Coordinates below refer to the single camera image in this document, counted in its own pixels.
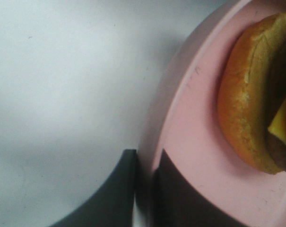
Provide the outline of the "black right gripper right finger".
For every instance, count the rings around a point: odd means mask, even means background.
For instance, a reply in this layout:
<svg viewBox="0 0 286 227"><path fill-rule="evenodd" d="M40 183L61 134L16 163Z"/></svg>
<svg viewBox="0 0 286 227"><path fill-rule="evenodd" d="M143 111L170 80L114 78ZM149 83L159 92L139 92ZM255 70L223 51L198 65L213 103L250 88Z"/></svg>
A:
<svg viewBox="0 0 286 227"><path fill-rule="evenodd" d="M243 227L205 199L163 150L153 189L155 227Z"/></svg>

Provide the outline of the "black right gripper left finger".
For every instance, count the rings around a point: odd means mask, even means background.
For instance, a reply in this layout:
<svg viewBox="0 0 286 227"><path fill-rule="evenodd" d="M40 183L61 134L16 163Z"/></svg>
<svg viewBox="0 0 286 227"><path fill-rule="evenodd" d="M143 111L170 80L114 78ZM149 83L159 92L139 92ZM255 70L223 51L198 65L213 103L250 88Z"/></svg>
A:
<svg viewBox="0 0 286 227"><path fill-rule="evenodd" d="M137 153L126 149L104 184L54 227L131 227L137 173Z"/></svg>

